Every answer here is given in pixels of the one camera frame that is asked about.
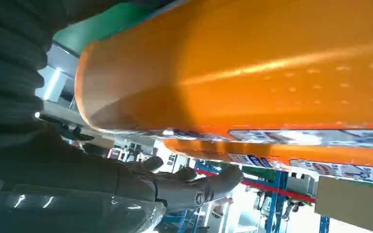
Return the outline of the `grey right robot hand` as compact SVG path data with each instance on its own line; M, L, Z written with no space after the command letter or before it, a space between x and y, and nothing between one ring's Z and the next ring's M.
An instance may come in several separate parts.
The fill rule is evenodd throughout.
M169 212L221 199L243 174L194 179L88 155L46 129L0 135L0 233L148 233Z

